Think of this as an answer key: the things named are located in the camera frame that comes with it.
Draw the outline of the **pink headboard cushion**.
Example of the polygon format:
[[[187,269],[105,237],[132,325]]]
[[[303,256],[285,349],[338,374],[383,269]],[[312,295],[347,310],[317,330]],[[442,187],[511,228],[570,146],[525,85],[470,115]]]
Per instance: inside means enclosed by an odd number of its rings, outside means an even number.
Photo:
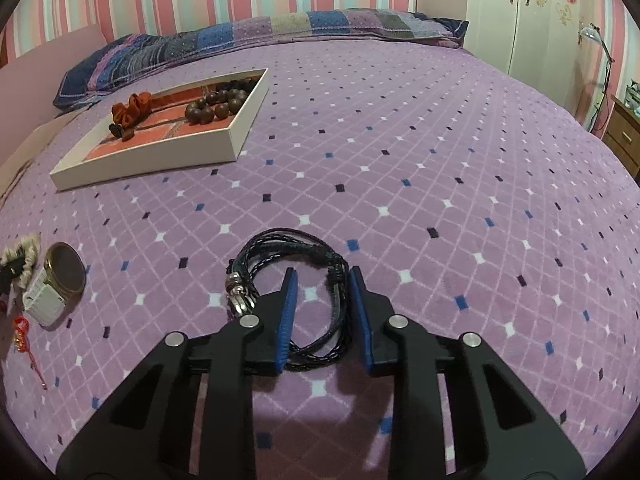
[[[106,45],[99,25],[46,42],[2,67],[0,76],[0,162],[60,112],[53,105],[65,73]]]

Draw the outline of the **tan folded blanket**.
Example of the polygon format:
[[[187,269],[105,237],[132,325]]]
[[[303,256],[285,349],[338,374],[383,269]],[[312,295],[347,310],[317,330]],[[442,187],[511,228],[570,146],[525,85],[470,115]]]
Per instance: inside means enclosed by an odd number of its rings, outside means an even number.
[[[26,170],[47,148],[58,133],[76,117],[88,110],[88,106],[57,117],[29,133],[25,141],[1,166],[1,205],[6,203],[17,183],[24,177]]]

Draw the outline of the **white wardrobe with decals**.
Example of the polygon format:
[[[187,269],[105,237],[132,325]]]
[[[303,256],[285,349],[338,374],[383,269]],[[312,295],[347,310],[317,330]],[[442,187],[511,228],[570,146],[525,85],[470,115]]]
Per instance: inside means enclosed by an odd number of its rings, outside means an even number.
[[[575,113],[593,0],[468,0],[465,49]]]

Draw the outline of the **silver desk lamp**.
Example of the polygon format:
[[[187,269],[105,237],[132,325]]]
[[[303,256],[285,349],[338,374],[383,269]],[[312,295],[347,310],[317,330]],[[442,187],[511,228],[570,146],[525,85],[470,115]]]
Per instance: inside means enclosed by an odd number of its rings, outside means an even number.
[[[594,133],[608,98],[614,58],[600,26],[594,23],[582,26],[579,39],[587,45],[588,52],[578,118],[588,132]]]

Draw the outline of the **purple diamond pattern bedspread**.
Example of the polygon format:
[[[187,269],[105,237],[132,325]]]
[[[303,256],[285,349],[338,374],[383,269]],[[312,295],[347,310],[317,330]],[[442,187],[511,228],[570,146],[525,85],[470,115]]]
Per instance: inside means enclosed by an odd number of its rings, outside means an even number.
[[[50,170],[112,106],[61,131],[1,211],[87,266],[77,307],[2,361],[43,463],[166,333],[227,322],[224,270],[275,226],[317,235],[430,332],[477,332],[596,466],[639,404],[639,189],[561,107],[459,50],[371,40],[258,47],[136,91],[264,68],[239,159],[58,192]]]

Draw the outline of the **red string charm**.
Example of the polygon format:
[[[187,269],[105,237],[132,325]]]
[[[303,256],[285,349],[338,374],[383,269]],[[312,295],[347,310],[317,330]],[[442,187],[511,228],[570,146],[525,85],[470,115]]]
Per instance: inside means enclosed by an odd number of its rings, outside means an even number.
[[[13,319],[12,327],[14,333],[13,341],[16,351],[24,353],[24,355],[28,357],[29,366],[38,377],[41,388],[43,388],[44,391],[47,391],[48,386],[46,380],[44,379],[43,374],[40,372],[35,356],[32,353],[32,348],[30,348],[30,342],[28,339],[30,327],[29,320],[27,318],[24,318],[24,316],[19,315]]]

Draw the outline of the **orange fabric scrunchie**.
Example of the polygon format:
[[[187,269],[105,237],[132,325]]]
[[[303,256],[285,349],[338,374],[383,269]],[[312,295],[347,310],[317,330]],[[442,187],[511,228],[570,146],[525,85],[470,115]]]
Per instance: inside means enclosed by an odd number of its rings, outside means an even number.
[[[150,92],[130,94],[127,103],[118,102],[111,108],[114,124],[124,130],[134,128],[139,122],[145,120],[151,112],[152,94]]]

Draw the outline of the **blue patchwork long pillow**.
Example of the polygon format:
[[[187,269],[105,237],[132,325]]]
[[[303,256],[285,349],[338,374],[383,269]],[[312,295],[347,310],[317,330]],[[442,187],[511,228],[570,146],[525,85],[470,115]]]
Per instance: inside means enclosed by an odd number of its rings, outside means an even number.
[[[355,8],[243,18],[173,35],[130,34],[94,51],[68,70],[52,104],[62,112],[74,110],[168,68],[243,49],[341,37],[457,49],[463,46],[468,28],[467,20],[456,18]]]

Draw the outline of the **white tray brick pattern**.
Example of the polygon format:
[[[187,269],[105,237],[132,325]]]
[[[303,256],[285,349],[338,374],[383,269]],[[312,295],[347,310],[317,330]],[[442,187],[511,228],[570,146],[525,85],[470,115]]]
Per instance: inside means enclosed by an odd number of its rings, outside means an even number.
[[[194,125],[184,117],[186,106],[213,92],[218,84],[250,79],[255,87],[237,113]],[[245,144],[270,86],[266,68],[179,84],[152,95],[152,113],[125,141],[108,131],[102,118],[50,171],[59,191],[81,188],[164,170],[234,162]]]

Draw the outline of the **wooden desk with drawers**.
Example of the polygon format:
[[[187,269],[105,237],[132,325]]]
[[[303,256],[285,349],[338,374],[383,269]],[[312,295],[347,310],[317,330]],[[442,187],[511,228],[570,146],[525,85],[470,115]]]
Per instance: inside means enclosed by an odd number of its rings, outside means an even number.
[[[612,113],[606,126],[603,142],[620,160],[636,182],[640,169],[639,117],[619,99],[612,99]]]

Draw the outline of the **white band smartwatch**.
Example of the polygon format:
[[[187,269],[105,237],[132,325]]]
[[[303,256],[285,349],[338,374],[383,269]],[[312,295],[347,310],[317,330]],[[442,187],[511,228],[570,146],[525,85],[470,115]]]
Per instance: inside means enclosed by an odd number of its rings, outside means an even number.
[[[84,293],[87,271],[70,244],[52,244],[23,294],[24,312],[42,327],[55,326]]]

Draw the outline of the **cream white scrunchie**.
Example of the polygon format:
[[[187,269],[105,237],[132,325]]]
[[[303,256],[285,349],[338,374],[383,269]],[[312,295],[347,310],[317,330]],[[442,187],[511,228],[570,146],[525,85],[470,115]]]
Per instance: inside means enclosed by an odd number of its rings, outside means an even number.
[[[1,293],[7,295],[15,285],[25,289],[32,279],[40,248],[40,234],[32,233],[21,237],[13,246],[1,252]]]

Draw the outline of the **brown wooden pendant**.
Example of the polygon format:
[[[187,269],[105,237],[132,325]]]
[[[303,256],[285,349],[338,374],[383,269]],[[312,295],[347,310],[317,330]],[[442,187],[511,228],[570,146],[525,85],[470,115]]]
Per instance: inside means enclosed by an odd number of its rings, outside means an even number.
[[[109,124],[108,130],[115,139],[121,140],[122,142],[128,142],[134,137],[134,128],[124,128],[119,124]]]

